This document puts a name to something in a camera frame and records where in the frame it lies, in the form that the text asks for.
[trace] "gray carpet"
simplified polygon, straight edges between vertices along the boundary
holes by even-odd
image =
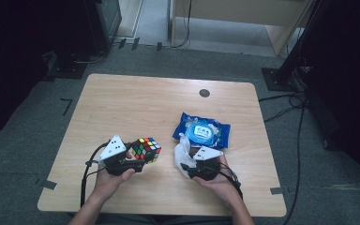
[[[63,140],[87,75],[108,73],[253,83],[259,98],[268,92],[261,67],[279,68],[281,58],[127,45],[88,65],[81,80],[40,82],[0,131],[0,224],[65,224],[65,213],[40,212],[42,187]],[[68,105],[61,98],[74,99]],[[289,107],[288,99],[261,103],[264,118]],[[266,123],[267,133],[287,208],[296,183],[296,137],[300,110]],[[305,111],[301,132],[301,180],[289,224],[360,224],[360,166],[343,152],[323,149],[320,128]],[[255,217],[256,224],[282,224],[284,217]]]

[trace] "wet wipes package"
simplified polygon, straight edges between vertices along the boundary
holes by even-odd
[[[183,133],[189,138],[191,147],[221,149],[228,147],[230,128],[231,125],[221,124],[216,119],[201,118],[183,112],[173,137],[180,139],[180,133]]]

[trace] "black cable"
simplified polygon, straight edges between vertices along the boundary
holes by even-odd
[[[93,158],[95,158],[95,155],[98,153],[98,151],[107,146],[108,143],[110,141],[107,141],[105,143],[103,143],[101,146],[99,146],[95,152],[92,154],[92,156],[90,157],[89,161],[87,161],[85,164],[86,164],[86,169],[84,170],[84,174],[83,174],[83,179],[82,179],[82,183],[81,183],[81,207],[84,205],[84,201],[85,201],[85,192],[86,192],[86,180],[87,180],[87,176],[90,175],[90,174],[87,174],[89,172],[89,167],[92,166],[92,163],[93,163]]]
[[[105,169],[107,169],[107,167],[101,168],[101,169],[96,170],[96,171],[94,171],[94,172],[90,172],[89,174],[86,175],[86,178],[87,178],[89,175],[91,175],[91,174],[98,173],[98,172],[103,171],[103,170],[105,170]]]
[[[225,167],[224,169],[227,169],[231,173],[231,175],[234,178],[235,182],[239,183],[238,182],[238,176],[236,175],[236,173],[232,169],[230,169],[230,167],[228,167],[226,164],[223,164],[221,162],[220,162],[220,164]]]
[[[229,175],[227,175],[226,173],[224,172],[221,172],[221,171],[218,171],[214,168],[211,168],[211,167],[205,167],[205,166],[201,166],[199,168],[204,168],[204,169],[208,169],[208,170],[211,170],[211,171],[214,171],[216,173],[219,173],[221,174],[222,176],[224,176],[228,181],[230,181],[230,183],[233,185],[233,187],[236,189],[236,191],[238,191],[238,194],[239,196],[241,196],[241,199],[244,199],[244,193],[242,193],[242,190],[241,190],[241,183],[239,183],[238,179],[236,178],[236,176],[234,178],[231,178]]]
[[[281,95],[281,96],[264,97],[264,98],[259,99],[259,102],[266,101],[266,100],[277,99],[277,98],[293,97],[293,96],[295,96],[297,94],[301,94],[301,93],[303,93],[303,92],[295,92],[293,94],[287,94],[287,95]]]
[[[280,112],[278,112],[276,115],[274,115],[274,116],[272,116],[272,117],[270,117],[270,118],[268,118],[268,119],[265,119],[265,120],[264,120],[264,123],[267,123],[267,122],[270,122],[270,121],[272,121],[272,120],[275,120],[275,119],[279,118],[280,116],[282,116],[283,114],[285,114],[285,113],[287,113],[287,112],[290,112],[291,110],[294,110],[294,109],[302,109],[302,108],[304,107],[305,102],[304,102],[303,99],[301,99],[299,96],[297,96],[297,94],[302,94],[302,93],[303,93],[303,92],[295,92],[295,93],[289,94],[289,95],[273,96],[273,97],[266,97],[266,98],[259,99],[259,102],[262,102],[262,101],[265,101],[265,100],[271,100],[271,99],[289,97],[289,98],[288,98],[288,101],[289,101],[289,104],[291,105],[290,108],[285,109],[285,110],[283,110],[283,111],[280,111]],[[293,104],[292,99],[294,99],[294,98],[298,99],[301,103],[298,104],[298,105]]]
[[[300,132],[302,129],[302,124],[303,124],[303,117],[304,117],[304,111],[306,108],[306,101],[304,101],[303,103],[303,107],[302,107],[302,113],[300,116],[300,122],[299,122],[299,128],[297,130],[297,178],[296,178],[296,189],[294,191],[294,198],[293,198],[293,202],[292,202],[292,206],[291,209],[288,212],[288,216],[286,216],[285,221],[283,222],[283,225],[286,225],[289,221],[289,219],[292,216],[294,207],[296,206],[296,201],[297,201],[297,196],[299,193],[299,188],[300,188]]]
[[[181,48],[183,47],[188,41],[189,41],[189,18],[191,16],[191,5],[192,5],[192,0],[189,0],[189,7],[188,7],[188,18],[187,18],[187,35],[186,38],[183,40],[183,42],[180,45],[177,46],[172,46],[172,48]]]
[[[294,78],[296,79],[296,81],[302,85],[305,89],[308,87],[306,85],[305,82],[303,82],[304,80],[304,77],[306,76],[308,72],[306,71],[306,69],[304,67],[296,67],[293,72],[292,72],[292,75],[294,76]]]
[[[96,60],[93,60],[93,61],[74,61],[74,63],[78,63],[78,64],[93,64],[93,63],[96,63],[96,62],[100,61],[101,59],[103,59],[104,56],[106,56],[106,53],[104,53],[102,56],[100,56],[99,59],[96,59]]]

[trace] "person's right hand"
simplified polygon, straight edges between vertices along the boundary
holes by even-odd
[[[220,156],[218,160],[220,161],[220,163],[229,167],[227,160],[224,156]],[[225,166],[222,165],[220,171],[232,177],[229,172],[229,169],[225,168]],[[236,188],[229,180],[227,180],[226,177],[224,177],[221,174],[218,174],[215,179],[210,181],[203,180],[201,177],[198,176],[194,176],[192,179],[196,181],[198,184],[200,184],[202,187],[213,190],[222,201],[228,204],[228,206],[232,211],[232,224],[235,225],[254,224],[253,219],[250,216],[250,213],[247,209],[247,206],[244,203],[244,200],[242,200]]]
[[[220,163],[226,165],[227,167],[229,166],[227,163],[227,159],[224,157],[224,155],[220,156],[218,160]],[[227,168],[224,168],[223,165],[221,167],[222,173],[232,177]],[[238,200],[238,198],[241,199],[238,191],[235,189],[233,184],[221,174],[218,174],[215,179],[210,181],[203,180],[201,177],[198,176],[194,176],[192,179],[198,184],[200,184],[202,187],[213,190],[216,195],[218,195],[219,198],[227,204],[230,204],[234,200]]]

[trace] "hand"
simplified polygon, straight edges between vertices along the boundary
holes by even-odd
[[[220,156],[218,160],[225,166],[229,166],[224,155]],[[227,168],[221,168],[220,171],[232,177]],[[218,174],[215,179],[210,181],[205,181],[198,176],[194,176],[192,179],[195,180],[202,187],[213,190],[221,200],[223,200],[226,204],[229,205],[232,211],[232,224],[254,225],[253,219],[250,216],[247,206],[245,205],[241,196],[238,194],[236,188],[229,180],[227,180],[226,177]]]
[[[218,160],[220,163],[228,166],[227,159],[224,157],[224,155],[220,156]],[[232,177],[228,169],[222,168],[220,171]],[[202,187],[213,190],[216,193],[216,195],[218,195],[219,198],[223,200],[225,203],[230,203],[237,198],[241,199],[241,197],[238,194],[238,191],[235,189],[233,184],[221,174],[218,174],[215,179],[210,181],[203,180],[201,177],[198,176],[194,176],[192,179],[196,181],[198,184],[200,184]]]
[[[127,152],[127,158],[131,158],[129,152]],[[100,201],[105,203],[116,192],[119,186],[130,179],[134,173],[135,171],[133,169],[128,169],[120,176],[111,175],[106,170],[98,172],[92,195],[98,197]]]

